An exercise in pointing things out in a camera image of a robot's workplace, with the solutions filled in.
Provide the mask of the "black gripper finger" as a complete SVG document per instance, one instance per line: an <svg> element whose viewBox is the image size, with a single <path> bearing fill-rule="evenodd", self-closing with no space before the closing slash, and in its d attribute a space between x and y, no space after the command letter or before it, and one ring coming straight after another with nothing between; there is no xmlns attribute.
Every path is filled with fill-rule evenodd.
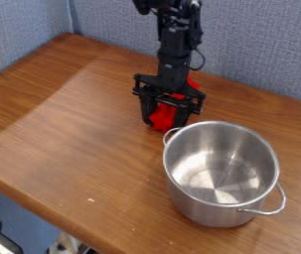
<svg viewBox="0 0 301 254"><path fill-rule="evenodd" d="M175 114L175 127L183 127L187 125L189 119L189 108L188 107L179 107L176 114Z"/></svg>
<svg viewBox="0 0 301 254"><path fill-rule="evenodd" d="M152 93L142 93L140 95L140 100L141 100L142 120L148 125L153 125L151 116L155 113L159 106L156 95Z"/></svg>

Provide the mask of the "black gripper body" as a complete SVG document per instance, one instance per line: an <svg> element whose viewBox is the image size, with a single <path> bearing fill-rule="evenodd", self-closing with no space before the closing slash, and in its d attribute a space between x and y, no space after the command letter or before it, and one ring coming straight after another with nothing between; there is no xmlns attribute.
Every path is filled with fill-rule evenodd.
<svg viewBox="0 0 301 254"><path fill-rule="evenodd" d="M200 114L203 111L205 94L188 84L191 73L192 55L180 57L159 54L159 72L156 75L137 73L134 75L133 93L140 97L142 93L156 95L159 104L163 102L171 106L188 107L189 113ZM173 98L171 95L180 93L187 95L184 99Z"/></svg>

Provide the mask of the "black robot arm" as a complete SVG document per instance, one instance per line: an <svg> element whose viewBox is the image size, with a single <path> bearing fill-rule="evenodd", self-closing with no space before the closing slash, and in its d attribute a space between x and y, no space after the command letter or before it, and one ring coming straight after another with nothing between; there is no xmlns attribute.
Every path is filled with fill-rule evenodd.
<svg viewBox="0 0 301 254"><path fill-rule="evenodd" d="M141 15L157 16L159 71L137 73L133 93L140 97L142 119L157 131L183 127L200 114L205 94L191 78L192 54L203 42L201 0L133 0Z"/></svg>

